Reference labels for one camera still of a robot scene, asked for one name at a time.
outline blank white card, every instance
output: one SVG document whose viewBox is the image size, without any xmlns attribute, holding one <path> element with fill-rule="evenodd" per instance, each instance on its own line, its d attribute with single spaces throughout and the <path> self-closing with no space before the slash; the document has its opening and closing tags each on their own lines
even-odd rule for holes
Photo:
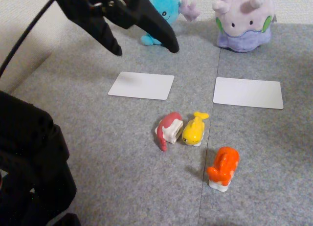
<svg viewBox="0 0 313 226">
<path fill-rule="evenodd" d="M 109 91 L 109 95 L 144 99 L 166 100 L 174 76 L 121 72 Z"/>
<path fill-rule="evenodd" d="M 236 78 L 216 79 L 213 103 L 283 109 L 280 82 Z"/>
</svg>

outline white wall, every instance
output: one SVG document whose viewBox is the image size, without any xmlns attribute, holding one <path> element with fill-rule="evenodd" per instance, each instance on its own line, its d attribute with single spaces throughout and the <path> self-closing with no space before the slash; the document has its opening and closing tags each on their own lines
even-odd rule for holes
<svg viewBox="0 0 313 226">
<path fill-rule="evenodd" d="M 0 62 L 48 0 L 0 0 Z M 195 0 L 199 20 L 214 17 L 212 2 Z M 313 0 L 274 0 L 279 23 L 313 23 Z M 71 22 L 55 2 L 27 37 L 0 80 L 0 90 L 13 90 L 57 48 Z"/>
<path fill-rule="evenodd" d="M 0 64 L 48 0 L 0 0 Z M 57 3 L 25 39 L 0 79 L 0 90 L 13 90 L 58 46 L 68 20 Z"/>
</svg>

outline white base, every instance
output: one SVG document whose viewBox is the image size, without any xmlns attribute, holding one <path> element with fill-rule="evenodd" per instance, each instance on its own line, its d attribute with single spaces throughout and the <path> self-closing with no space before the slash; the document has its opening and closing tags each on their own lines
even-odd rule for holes
<svg viewBox="0 0 313 226">
<path fill-rule="evenodd" d="M 201 141 L 198 144 L 193 144 L 192 146 L 199 147 L 201 145 Z"/>
<path fill-rule="evenodd" d="M 175 119 L 168 128 L 162 127 L 162 131 L 164 139 L 171 144 L 175 144 L 183 131 L 183 121 Z"/>
<path fill-rule="evenodd" d="M 229 185 L 230 185 L 230 182 L 229 182 L 229 184 L 227 186 L 223 186 L 220 183 L 209 181 L 209 186 L 211 188 L 217 189 L 217 190 L 219 190 L 221 192 L 226 192 L 228 190 Z"/>
</svg>

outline yellow toy figure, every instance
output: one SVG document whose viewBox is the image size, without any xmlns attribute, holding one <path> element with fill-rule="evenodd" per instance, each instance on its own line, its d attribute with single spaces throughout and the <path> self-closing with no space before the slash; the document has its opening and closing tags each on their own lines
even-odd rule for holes
<svg viewBox="0 0 313 226">
<path fill-rule="evenodd" d="M 200 146 L 204 135 L 205 124 L 202 120 L 209 118 L 207 113 L 194 112 L 194 119 L 188 122 L 182 132 L 182 139 L 188 145 Z"/>
</svg>

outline plush toy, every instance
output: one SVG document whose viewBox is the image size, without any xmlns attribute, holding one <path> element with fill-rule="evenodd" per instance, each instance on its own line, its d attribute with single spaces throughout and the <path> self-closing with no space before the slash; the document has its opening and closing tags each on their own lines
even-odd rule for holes
<svg viewBox="0 0 313 226">
<path fill-rule="evenodd" d="M 179 14 L 183 14 L 189 21 L 195 20 L 199 15 L 199 10 L 196 9 L 196 4 L 192 2 L 187 4 L 187 0 L 149 0 L 155 9 L 162 15 L 162 17 L 172 24 L 179 17 Z M 151 35 L 147 34 L 141 37 L 141 42 L 144 45 L 161 45 L 161 42 L 154 39 Z"/>
<path fill-rule="evenodd" d="M 252 51 L 271 40 L 272 0 L 218 0 L 213 3 L 219 27 L 218 46 Z"/>
</svg>

